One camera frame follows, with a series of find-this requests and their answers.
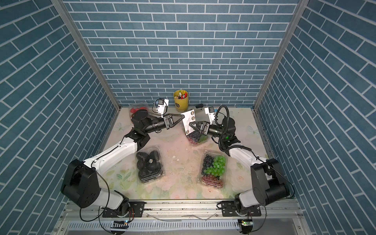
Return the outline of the white fruit sticker sheet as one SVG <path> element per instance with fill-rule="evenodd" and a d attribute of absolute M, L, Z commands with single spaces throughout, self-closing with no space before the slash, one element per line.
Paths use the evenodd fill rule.
<path fill-rule="evenodd" d="M 182 123 L 184 126 L 185 135 L 187 136 L 195 131 L 195 129 L 190 126 L 191 122 L 195 122 L 195 111 L 194 109 L 192 109 L 192 110 L 183 112 L 181 115 L 184 116 Z"/>

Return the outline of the clear box of blueberries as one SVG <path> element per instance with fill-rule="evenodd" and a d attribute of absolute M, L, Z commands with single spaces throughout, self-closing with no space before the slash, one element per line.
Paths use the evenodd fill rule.
<path fill-rule="evenodd" d="M 206 143 L 209 139 L 209 136 L 201 134 L 198 131 L 193 131 L 187 135 L 187 139 L 191 145 L 198 146 Z"/>

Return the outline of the clear box of mixed grapes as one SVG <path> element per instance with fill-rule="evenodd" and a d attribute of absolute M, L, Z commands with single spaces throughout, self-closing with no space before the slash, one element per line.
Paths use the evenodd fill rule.
<path fill-rule="evenodd" d="M 216 152 L 206 151 L 203 155 L 198 180 L 204 186 L 221 189 L 225 183 L 227 157 Z"/>

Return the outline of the clear box of avocados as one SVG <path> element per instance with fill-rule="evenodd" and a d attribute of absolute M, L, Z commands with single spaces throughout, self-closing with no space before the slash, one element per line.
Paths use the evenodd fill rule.
<path fill-rule="evenodd" d="M 148 183 L 163 176 L 161 153 L 157 146 L 138 151 L 136 160 L 140 182 Z"/>

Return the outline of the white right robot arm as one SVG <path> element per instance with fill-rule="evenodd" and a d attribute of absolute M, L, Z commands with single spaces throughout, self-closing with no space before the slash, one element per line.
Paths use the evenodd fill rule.
<path fill-rule="evenodd" d="M 211 110 L 211 107 L 206 110 L 209 121 L 189 119 L 189 126 L 203 135 L 218 138 L 220 151 L 250 168 L 252 188 L 235 196 L 238 209 L 267 206 L 293 197 L 295 189 L 282 173 L 281 164 L 276 159 L 260 157 L 241 144 L 236 137 L 236 122 L 230 117 L 228 107 L 222 105 L 214 113 Z"/>

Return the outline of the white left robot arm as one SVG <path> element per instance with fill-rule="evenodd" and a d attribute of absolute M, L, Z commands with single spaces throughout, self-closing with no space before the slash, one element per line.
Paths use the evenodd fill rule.
<path fill-rule="evenodd" d="M 129 199 L 110 191 L 109 186 L 100 187 L 98 178 L 121 160 L 141 150 L 150 140 L 151 132 L 170 129 L 184 117 L 182 114 L 154 117 L 145 109 L 136 111 L 131 118 L 133 128 L 120 142 L 94 157 L 69 163 L 61 193 L 80 208 L 93 205 L 114 210 L 118 216 L 126 215 Z"/>

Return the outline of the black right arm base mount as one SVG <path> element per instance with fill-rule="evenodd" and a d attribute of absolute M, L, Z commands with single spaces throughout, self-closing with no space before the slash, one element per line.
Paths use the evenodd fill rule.
<path fill-rule="evenodd" d="M 216 207 L 221 210 L 224 217 L 246 216 L 254 217 L 261 216 L 260 207 L 250 206 L 244 207 L 241 205 L 240 200 L 224 200 L 217 203 Z"/>

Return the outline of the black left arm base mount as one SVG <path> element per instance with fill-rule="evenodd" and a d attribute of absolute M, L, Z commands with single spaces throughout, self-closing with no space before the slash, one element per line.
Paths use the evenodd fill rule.
<path fill-rule="evenodd" d="M 106 208 L 102 214 L 103 218 L 142 217 L 146 203 L 144 201 L 126 201 L 118 209 Z"/>

